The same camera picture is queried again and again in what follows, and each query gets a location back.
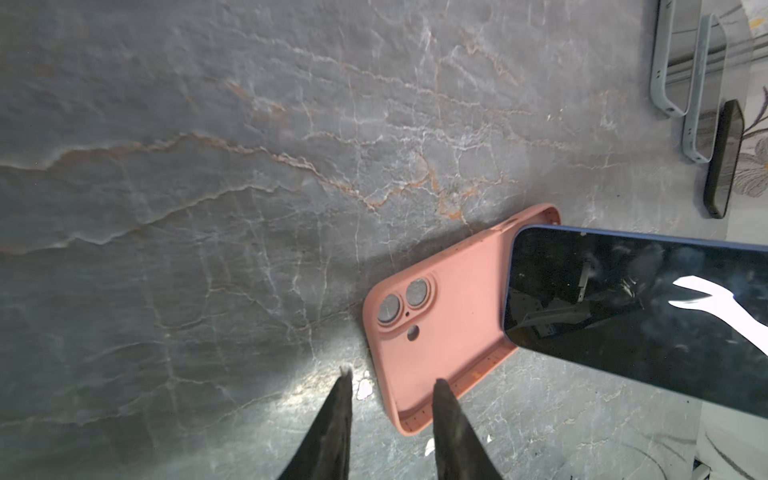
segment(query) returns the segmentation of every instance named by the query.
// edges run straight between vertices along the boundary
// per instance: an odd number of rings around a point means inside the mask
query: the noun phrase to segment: marble countertop
[[[351,366],[350,477],[434,478],[381,405],[373,285],[539,202],[724,237],[650,103],[656,10],[0,7],[0,476],[275,478]],[[506,478],[690,476],[683,396],[518,352],[461,403]]]

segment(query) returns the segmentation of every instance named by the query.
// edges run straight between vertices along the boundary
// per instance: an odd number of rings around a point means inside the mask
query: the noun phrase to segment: black phone case
[[[739,132],[739,144],[736,150],[736,158],[728,165],[733,165],[733,170],[727,175],[728,197],[726,199],[723,211],[715,204],[715,193],[720,186],[720,175],[723,173],[723,165],[728,160],[725,158],[726,144],[728,142],[728,133],[731,128],[731,121],[734,115],[738,115],[741,120],[741,131]],[[738,100],[729,100],[725,102],[720,110],[720,119],[717,122],[717,134],[715,136],[715,145],[710,161],[710,170],[707,174],[707,183],[704,185],[704,206],[713,218],[724,218],[730,202],[730,192],[733,188],[733,177],[736,175],[736,165],[739,160],[739,151],[741,150],[741,137],[744,135],[744,116],[741,112]]]

